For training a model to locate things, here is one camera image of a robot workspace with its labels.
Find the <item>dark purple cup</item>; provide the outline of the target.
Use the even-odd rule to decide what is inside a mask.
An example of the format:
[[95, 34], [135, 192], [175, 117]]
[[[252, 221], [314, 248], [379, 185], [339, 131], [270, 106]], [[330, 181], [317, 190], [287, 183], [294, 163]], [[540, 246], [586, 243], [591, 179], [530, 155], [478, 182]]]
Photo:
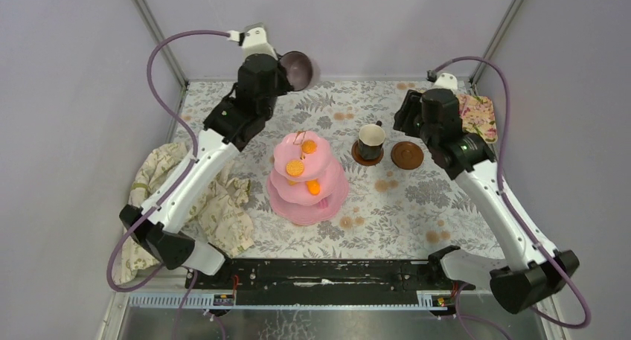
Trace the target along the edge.
[[300, 51], [290, 51], [279, 60], [285, 69], [286, 78], [292, 90], [299, 92], [310, 86], [314, 77], [311, 59]]

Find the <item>floral yellow tray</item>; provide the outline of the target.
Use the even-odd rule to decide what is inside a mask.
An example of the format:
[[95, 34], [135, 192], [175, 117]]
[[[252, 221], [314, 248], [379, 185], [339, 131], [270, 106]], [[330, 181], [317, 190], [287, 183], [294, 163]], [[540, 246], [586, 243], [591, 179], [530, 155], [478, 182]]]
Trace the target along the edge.
[[498, 141], [493, 102], [488, 97], [456, 94], [465, 132], [480, 135], [488, 144]]

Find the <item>brown wooden saucer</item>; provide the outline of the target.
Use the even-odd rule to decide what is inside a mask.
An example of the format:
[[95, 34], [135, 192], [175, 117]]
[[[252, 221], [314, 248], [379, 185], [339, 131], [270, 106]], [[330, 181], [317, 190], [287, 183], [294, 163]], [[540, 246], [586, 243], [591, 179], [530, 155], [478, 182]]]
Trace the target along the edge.
[[391, 160], [400, 169], [414, 170], [423, 163], [424, 153], [416, 143], [401, 141], [392, 147]]
[[381, 162], [384, 156], [383, 144], [367, 145], [357, 140], [351, 147], [353, 160], [363, 166], [374, 166]]

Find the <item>black mug white inside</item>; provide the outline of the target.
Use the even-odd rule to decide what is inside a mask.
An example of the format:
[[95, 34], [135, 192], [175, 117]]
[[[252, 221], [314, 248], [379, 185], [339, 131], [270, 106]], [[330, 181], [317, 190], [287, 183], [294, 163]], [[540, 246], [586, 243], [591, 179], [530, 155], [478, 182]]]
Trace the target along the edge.
[[372, 146], [384, 144], [385, 130], [382, 128], [382, 121], [362, 126], [359, 129], [358, 140]]

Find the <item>orange swirl cookie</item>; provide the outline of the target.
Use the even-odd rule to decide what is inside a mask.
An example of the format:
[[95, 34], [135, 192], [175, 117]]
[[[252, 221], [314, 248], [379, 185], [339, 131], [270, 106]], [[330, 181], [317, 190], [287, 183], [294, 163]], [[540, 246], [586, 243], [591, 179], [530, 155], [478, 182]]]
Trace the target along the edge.
[[314, 140], [306, 140], [301, 144], [301, 150], [304, 154], [313, 154], [317, 151], [317, 143]]

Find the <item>orange fish shaped cookie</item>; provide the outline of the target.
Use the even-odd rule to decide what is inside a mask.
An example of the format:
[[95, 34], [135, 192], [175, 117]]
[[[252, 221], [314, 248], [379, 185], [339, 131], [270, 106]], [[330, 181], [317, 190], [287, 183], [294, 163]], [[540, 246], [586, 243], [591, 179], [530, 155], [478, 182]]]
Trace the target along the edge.
[[311, 195], [317, 196], [320, 194], [321, 192], [321, 186], [318, 182], [318, 180], [310, 180], [310, 181], [306, 181], [305, 185], [307, 186], [307, 190]]

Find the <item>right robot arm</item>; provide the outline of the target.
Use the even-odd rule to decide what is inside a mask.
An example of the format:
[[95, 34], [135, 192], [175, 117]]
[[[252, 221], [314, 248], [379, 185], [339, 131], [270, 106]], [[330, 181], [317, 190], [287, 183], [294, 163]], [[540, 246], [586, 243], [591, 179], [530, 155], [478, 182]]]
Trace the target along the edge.
[[558, 293], [580, 261], [561, 251], [527, 215], [487, 142], [464, 130], [459, 100], [449, 89], [408, 90], [394, 115], [394, 130], [419, 138], [432, 160], [465, 192], [497, 239], [504, 257], [482, 257], [449, 246], [429, 256], [427, 280], [445, 289], [455, 280], [489, 289], [500, 306], [517, 314]]

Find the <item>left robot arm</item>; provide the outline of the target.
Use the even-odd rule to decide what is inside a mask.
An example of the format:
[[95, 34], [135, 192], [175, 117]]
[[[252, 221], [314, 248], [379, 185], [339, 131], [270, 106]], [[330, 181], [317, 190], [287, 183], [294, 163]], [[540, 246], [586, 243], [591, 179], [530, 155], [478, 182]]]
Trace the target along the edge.
[[310, 84], [313, 70], [308, 68], [307, 76], [301, 77], [290, 59], [289, 54], [246, 57], [237, 82], [204, 120], [195, 144], [167, 181], [142, 205], [125, 205], [119, 213], [133, 240], [167, 269], [197, 270], [215, 289], [230, 281], [225, 255], [181, 229], [193, 203], [215, 176], [263, 130], [278, 97]]

